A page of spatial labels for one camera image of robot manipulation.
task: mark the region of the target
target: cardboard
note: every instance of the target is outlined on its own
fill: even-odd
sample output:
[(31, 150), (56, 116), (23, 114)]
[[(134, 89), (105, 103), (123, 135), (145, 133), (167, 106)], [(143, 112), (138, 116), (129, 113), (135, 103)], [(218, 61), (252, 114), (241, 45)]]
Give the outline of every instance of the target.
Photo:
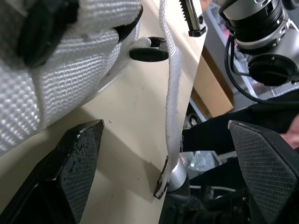
[[(234, 95), (205, 47), (193, 87), (202, 103), (193, 98), (194, 102), (199, 109), (206, 108), (212, 117), (223, 115), (234, 108)], [(208, 114), (205, 110), (201, 111), (205, 116)]]

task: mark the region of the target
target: silver metal cylinder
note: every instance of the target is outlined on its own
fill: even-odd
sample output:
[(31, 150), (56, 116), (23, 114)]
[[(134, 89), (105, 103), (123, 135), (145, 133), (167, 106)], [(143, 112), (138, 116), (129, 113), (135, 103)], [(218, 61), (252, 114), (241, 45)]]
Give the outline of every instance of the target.
[(176, 165), (176, 167), (173, 169), (171, 173), (167, 192), (173, 192), (179, 189), (184, 184), (186, 177), (187, 177), (186, 169), (182, 161), (178, 160), (178, 164)]

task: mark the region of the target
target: white fabric strap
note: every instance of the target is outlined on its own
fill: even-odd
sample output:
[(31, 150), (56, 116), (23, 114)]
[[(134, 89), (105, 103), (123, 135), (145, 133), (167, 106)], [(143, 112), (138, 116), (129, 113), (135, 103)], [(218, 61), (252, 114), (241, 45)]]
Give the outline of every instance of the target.
[(27, 2), (0, 1), (0, 156), (109, 86), (139, 31), (118, 43), (113, 27), (135, 20), (140, 0), (79, 0), (78, 21), (45, 65), (29, 69), (16, 55)]
[(168, 162), (159, 182), (160, 189), (156, 197), (163, 195), (173, 169), (178, 164), (181, 145), (181, 132), (178, 124), (178, 91), (181, 77), (181, 52), (176, 47), (165, 16), (165, 0), (160, 0), (159, 22), (164, 33), (169, 54), (169, 78), (166, 98), (166, 146)]

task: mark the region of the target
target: black cable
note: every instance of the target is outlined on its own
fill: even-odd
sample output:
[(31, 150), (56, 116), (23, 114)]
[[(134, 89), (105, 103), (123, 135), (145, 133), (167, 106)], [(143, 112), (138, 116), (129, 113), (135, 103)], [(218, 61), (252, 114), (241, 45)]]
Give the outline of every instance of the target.
[(243, 72), (239, 72), (239, 71), (235, 70), (234, 57), (235, 57), (235, 41), (233, 40), (233, 41), (231, 41), (231, 46), (230, 46), (230, 69), (236, 75), (250, 77), (250, 75), (248, 73), (243, 73)]
[[(228, 75), (229, 80), (232, 82), (232, 84), (234, 85), (234, 87), (244, 96), (246, 96), (247, 98), (251, 99), (252, 101), (255, 101), (257, 103), (261, 103), (261, 104), (269, 104), (269, 105), (299, 105), (298, 101), (291, 101), (291, 102), (278, 102), (278, 101), (274, 101), (274, 100), (262, 100), (259, 98), (256, 98), (254, 96), (251, 96), (250, 94), (248, 94), (245, 90), (243, 90), (239, 84), (235, 81), (234, 77), (232, 76), (231, 72), (230, 72), (230, 67), (229, 67), (229, 63), (228, 63), (228, 52), (229, 52), (229, 46), (231, 45), (232, 42), (234, 42), (235, 39), (234, 37), (232, 37), (231, 35), (228, 37), (228, 41), (225, 47), (225, 55), (224, 55), (224, 65), (225, 65), (225, 70), (226, 73)], [(231, 64), (234, 66), (234, 64), (232, 63), (234, 60), (234, 44), (232, 44), (231, 47), (231, 54), (230, 54), (230, 60), (231, 60)]]

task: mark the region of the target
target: black toggle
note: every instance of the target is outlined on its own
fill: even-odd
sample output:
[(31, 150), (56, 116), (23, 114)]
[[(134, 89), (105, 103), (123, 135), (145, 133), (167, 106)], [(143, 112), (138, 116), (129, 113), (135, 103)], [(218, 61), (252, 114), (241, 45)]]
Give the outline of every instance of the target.
[(130, 57), (142, 62), (160, 62), (168, 59), (166, 40), (162, 37), (149, 37), (150, 48), (136, 48), (130, 50)]
[(17, 49), (28, 67), (48, 60), (67, 26), (76, 22), (78, 8), (78, 0), (39, 0), (30, 9)]

